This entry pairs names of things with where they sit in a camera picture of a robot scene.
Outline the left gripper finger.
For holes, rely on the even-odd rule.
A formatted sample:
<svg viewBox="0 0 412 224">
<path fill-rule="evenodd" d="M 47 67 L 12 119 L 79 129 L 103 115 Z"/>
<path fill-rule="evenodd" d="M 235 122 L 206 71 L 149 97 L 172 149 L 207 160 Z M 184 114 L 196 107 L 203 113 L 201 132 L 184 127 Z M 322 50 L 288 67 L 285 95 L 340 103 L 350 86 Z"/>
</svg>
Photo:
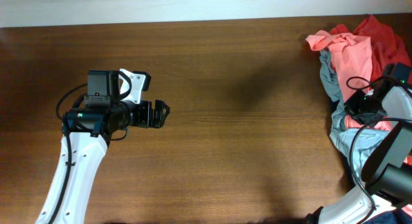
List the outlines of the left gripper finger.
<svg viewBox="0 0 412 224">
<path fill-rule="evenodd" d="M 170 107 L 167 105 L 162 105 L 161 107 L 156 107 L 154 109 L 153 116 L 153 127 L 161 128 L 164 126 L 165 120 L 170 113 Z"/>
<path fill-rule="evenodd" d="M 163 100 L 155 100 L 156 109 L 167 109 L 168 105 Z"/>
</svg>

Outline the salmon pink shirt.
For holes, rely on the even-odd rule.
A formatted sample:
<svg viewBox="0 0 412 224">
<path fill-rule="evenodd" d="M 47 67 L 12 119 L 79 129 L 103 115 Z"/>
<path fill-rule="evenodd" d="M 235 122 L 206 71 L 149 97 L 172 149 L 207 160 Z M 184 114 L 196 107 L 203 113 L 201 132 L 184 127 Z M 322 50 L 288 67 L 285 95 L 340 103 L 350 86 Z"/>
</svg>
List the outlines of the salmon pink shirt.
<svg viewBox="0 0 412 224">
<path fill-rule="evenodd" d="M 310 49 L 320 53 L 320 79 L 330 99 L 332 127 L 330 138 L 346 159 L 350 144 L 360 124 L 344 110 L 355 91 L 346 86 L 350 77 L 360 76 L 375 80 L 391 63 L 411 65 L 403 40 L 393 34 L 388 41 L 371 34 L 354 35 L 350 32 L 328 33 L 324 30 L 306 38 Z"/>
</svg>

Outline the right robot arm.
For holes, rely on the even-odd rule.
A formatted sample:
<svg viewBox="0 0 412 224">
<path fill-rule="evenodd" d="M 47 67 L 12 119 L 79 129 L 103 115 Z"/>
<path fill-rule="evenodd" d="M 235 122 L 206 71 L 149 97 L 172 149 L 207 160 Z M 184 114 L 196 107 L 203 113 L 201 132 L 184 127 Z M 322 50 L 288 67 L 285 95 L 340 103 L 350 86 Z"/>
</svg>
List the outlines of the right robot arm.
<svg viewBox="0 0 412 224">
<path fill-rule="evenodd" d="M 411 204 L 411 67 L 388 64 L 344 103 L 361 127 L 349 137 L 347 160 L 354 187 L 338 202 L 308 214 L 305 223 L 365 223 Z"/>
</svg>

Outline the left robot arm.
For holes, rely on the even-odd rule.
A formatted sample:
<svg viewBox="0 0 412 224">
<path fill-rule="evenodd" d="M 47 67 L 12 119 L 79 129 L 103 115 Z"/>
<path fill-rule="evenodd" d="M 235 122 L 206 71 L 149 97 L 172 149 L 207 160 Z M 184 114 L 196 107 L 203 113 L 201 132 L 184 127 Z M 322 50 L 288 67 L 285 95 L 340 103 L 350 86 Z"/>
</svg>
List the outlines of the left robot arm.
<svg viewBox="0 0 412 224">
<path fill-rule="evenodd" d="M 37 223 L 83 223 L 99 165 L 113 134 L 130 127 L 164 126 L 170 113 L 162 100 L 142 100 L 151 76 L 143 71 L 91 70 L 82 94 L 59 119 L 59 162 Z"/>
</svg>

